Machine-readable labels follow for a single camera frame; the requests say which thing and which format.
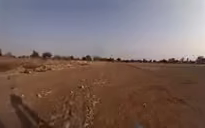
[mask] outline dirt ground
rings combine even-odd
[[[205,128],[205,65],[0,72],[2,128]]]

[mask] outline rock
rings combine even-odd
[[[37,94],[37,97],[38,97],[38,98],[42,98],[41,94]]]
[[[144,108],[146,108],[146,106],[147,106],[147,104],[146,104],[146,103],[143,103],[142,105],[143,105],[143,107],[144,107]]]

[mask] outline sandy ground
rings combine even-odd
[[[95,62],[0,73],[0,127],[205,128],[205,65]]]

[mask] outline clear sky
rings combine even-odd
[[[18,55],[205,56],[205,0],[0,0],[0,48]]]

